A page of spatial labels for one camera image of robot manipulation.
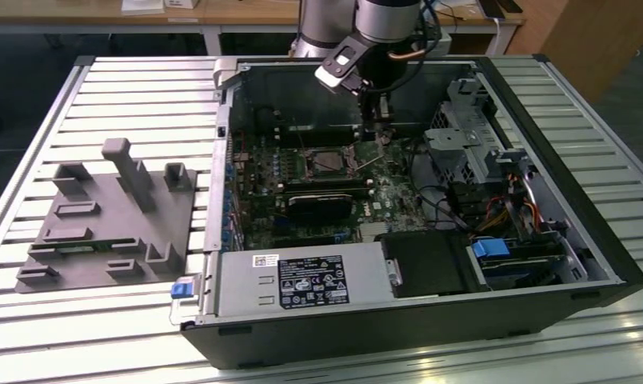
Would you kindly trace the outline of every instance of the blue latch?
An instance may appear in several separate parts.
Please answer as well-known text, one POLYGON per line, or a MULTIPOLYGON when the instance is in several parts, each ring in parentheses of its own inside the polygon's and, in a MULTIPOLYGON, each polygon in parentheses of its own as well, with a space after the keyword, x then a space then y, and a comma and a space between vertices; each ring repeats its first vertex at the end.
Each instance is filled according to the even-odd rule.
POLYGON ((172 298, 192 298, 194 282, 176 282, 172 284, 171 295, 172 298))
POLYGON ((510 255, 510 248, 502 238, 484 238, 472 245, 472 248, 476 258, 495 258, 510 255))

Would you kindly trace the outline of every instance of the power supply label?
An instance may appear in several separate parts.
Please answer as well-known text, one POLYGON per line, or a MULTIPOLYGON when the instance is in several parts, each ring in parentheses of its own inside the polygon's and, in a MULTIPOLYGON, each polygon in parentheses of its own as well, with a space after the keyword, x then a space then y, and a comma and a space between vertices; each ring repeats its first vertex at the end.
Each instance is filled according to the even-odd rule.
POLYGON ((340 255, 279 260, 279 304, 284 310, 348 302, 340 255))

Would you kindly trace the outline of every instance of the black cable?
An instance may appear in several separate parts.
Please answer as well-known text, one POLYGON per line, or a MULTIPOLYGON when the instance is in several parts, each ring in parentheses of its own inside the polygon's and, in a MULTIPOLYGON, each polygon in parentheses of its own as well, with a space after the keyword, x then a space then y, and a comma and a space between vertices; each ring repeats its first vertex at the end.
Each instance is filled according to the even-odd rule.
POLYGON ((428 9, 428 13, 431 14, 431 17, 432 17, 432 23, 435 24, 435 31, 436 31, 436 35, 434 36, 434 41, 432 41, 432 44, 431 46, 426 49, 426 52, 424 52, 424 56, 427 56, 431 51, 436 48, 438 46, 438 43, 440 42, 440 39, 442 39, 442 27, 440 27, 440 19, 438 18, 438 15, 436 15, 436 9, 434 8, 434 5, 431 4, 431 0, 424 0, 424 4, 426 4, 426 8, 428 9))
POLYGON ((416 159, 416 147, 418 147, 418 141, 416 139, 412 140, 412 151, 411 151, 411 157, 410 157, 410 169, 408 169, 408 172, 410 172, 410 184, 411 184, 411 187, 414 188, 414 190, 416 191, 416 193, 419 194, 419 197, 420 197, 420 200, 428 204, 430 206, 432 206, 435 209, 436 209, 436 212, 440 211, 446 216, 448 216, 452 221, 454 221, 454 225, 466 233, 468 234, 480 234, 480 232, 478 230, 475 230, 474 228, 471 228, 466 222, 463 222, 462 218, 450 210, 446 210, 443 207, 440 207, 438 205, 438 203, 435 203, 430 198, 427 198, 423 193, 422 193, 422 190, 426 189, 426 187, 431 187, 431 186, 426 186, 426 187, 422 187, 422 188, 416 188, 416 185, 415 185, 415 179, 412 177, 412 170, 415 168, 415 159, 416 159))
POLYGON ((459 28, 458 20, 460 19, 460 17, 459 17, 459 16, 455 16, 455 14, 454 14, 454 8, 452 8, 448 4, 446 4, 446 3, 442 2, 442 1, 440 1, 440 4, 443 4, 447 8, 450 8, 450 12, 452 12, 452 14, 446 14, 444 12, 438 11, 438 12, 440 12, 442 14, 450 16, 450 17, 454 19, 454 32, 452 32, 452 33, 456 34, 456 33, 458 33, 458 28, 459 28))
POLYGON ((296 36, 298 43, 300 43, 300 32, 303 28, 303 4, 304 3, 306 2, 303 0, 300 0, 300 2, 298 3, 298 36, 296 36))
MULTIPOLYGON (((426 44, 428 44, 428 36, 427 36, 427 33, 426 33, 426 28, 427 28, 427 25, 426 25, 426 18, 424 18, 424 14, 420 12, 419 13, 419 22, 420 22, 420 26, 424 30, 424 34, 423 34, 423 42, 426 44)), ((412 70, 411 74, 408 74, 407 76, 404 76, 400 80, 398 80, 391 86, 387 86, 386 88, 379 88, 379 89, 374 89, 374 88, 367 88, 364 90, 364 93, 366 94, 387 94, 388 92, 392 92, 394 90, 396 90, 398 88, 400 88, 404 84, 407 84, 415 77, 416 75, 419 74, 420 72, 420 68, 424 66, 424 58, 426 58, 426 54, 423 54, 420 57, 419 57, 419 62, 416 63, 416 67, 415 69, 412 70)))

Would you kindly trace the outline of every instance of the metal workbench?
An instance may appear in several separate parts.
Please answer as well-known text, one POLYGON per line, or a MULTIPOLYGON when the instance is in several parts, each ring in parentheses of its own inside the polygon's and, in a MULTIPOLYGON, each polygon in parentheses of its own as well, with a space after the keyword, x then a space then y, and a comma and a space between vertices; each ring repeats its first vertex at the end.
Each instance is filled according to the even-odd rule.
MULTIPOLYGON (((199 170, 190 271, 203 257, 214 59, 80 64, 0 199, 0 382, 643 382, 643 291, 542 334, 247 371, 211 368, 179 335, 171 283, 12 293, 56 194, 56 164, 82 161, 92 173, 112 172, 99 152, 106 138, 127 137, 148 170, 175 161, 199 170)), ((643 165, 550 63, 504 57, 495 64, 643 269, 643 165)))

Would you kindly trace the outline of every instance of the cable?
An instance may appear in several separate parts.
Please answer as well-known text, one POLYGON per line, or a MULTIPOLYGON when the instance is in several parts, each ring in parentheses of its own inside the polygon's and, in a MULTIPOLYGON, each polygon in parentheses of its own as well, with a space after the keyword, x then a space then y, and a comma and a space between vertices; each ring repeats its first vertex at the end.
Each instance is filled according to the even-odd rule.
POLYGON ((298 1, 298 33, 296 33, 296 42, 300 42, 300 32, 303 29, 303 4, 304 0, 298 1))
POLYGON ((500 19, 494 18, 492 20, 495 20, 495 24, 496 24, 495 46, 492 47, 492 54, 496 54, 496 49, 500 46, 500 19))
POLYGON ((422 41, 424 41, 424 48, 420 49, 420 50, 416 50, 414 52, 410 52, 407 54, 396 54, 395 52, 388 52, 388 56, 394 60, 410 60, 412 58, 426 57, 432 52, 432 50, 435 50, 436 47, 438 47, 438 43, 440 42, 440 39, 442 39, 440 19, 438 18, 436 10, 434 9, 431 2, 428 0, 424 0, 424 4, 426 4, 426 6, 420 9, 420 13, 419 13, 419 18, 420 18, 420 21, 422 21, 422 28, 423 28, 423 31, 424 31, 424 33, 423 33, 424 39, 422 39, 422 41), (431 45, 428 45, 428 36, 427 36, 428 25, 426 24, 426 18, 424 18, 424 14, 423 14, 424 10, 428 10, 428 13, 432 16, 434 24, 435 24, 435 33, 436 34, 432 38, 432 44, 431 45))
MULTIPOLYGON (((424 19, 424 15, 422 13, 419 13, 419 21, 420 21, 420 25, 424 29, 424 35, 423 35, 423 40, 426 42, 426 44, 428 44, 428 37, 426 36, 426 19, 424 19)), ((412 70, 411 74, 408 74, 407 76, 404 76, 400 80, 398 80, 391 86, 387 86, 386 88, 379 88, 379 89, 372 89, 372 88, 367 88, 364 90, 364 93, 366 94, 387 94, 388 92, 392 92, 394 90, 396 90, 398 88, 400 88, 404 84, 407 84, 414 78, 415 76, 419 74, 420 72, 420 68, 424 66, 424 57, 426 55, 422 55, 419 57, 419 62, 416 63, 416 67, 415 69, 412 70)))
POLYGON ((410 157, 408 172, 410 172, 410 184, 411 184, 411 187, 414 188, 414 190, 416 191, 416 194, 419 195, 420 200, 436 209, 436 213, 442 212, 446 216, 448 216, 452 219, 454 225, 459 228, 459 230, 462 230, 463 232, 466 232, 468 234, 482 235, 482 233, 478 230, 475 230, 474 228, 471 228, 468 226, 468 224, 462 220, 462 218, 452 211, 446 210, 443 207, 440 207, 439 202, 434 202, 430 198, 427 198, 423 195, 422 191, 427 187, 438 187, 438 186, 423 186, 422 188, 416 188, 415 179, 412 177, 412 169, 415 167, 415 159, 416 159, 416 147, 418 147, 418 141, 415 139, 415 140, 412 140, 412 151, 411 151, 411 154, 410 154, 411 157, 410 157))
POLYGON ((447 8, 450 8, 450 12, 452 12, 452 14, 446 14, 444 12, 438 11, 438 12, 440 12, 442 14, 450 16, 450 17, 454 19, 454 32, 452 32, 452 33, 456 34, 456 33, 458 33, 458 28, 459 28, 458 20, 460 19, 460 20, 463 21, 463 20, 466 20, 466 19, 462 18, 462 17, 459 17, 459 16, 455 16, 455 14, 454 14, 454 8, 452 8, 448 4, 446 4, 443 0, 440 0, 440 4, 443 4, 447 8))
POLYGON ((496 202, 498 200, 502 200, 503 197, 492 198, 488 201, 488 206, 486 207, 486 220, 491 218, 491 208, 492 208, 492 203, 496 202))

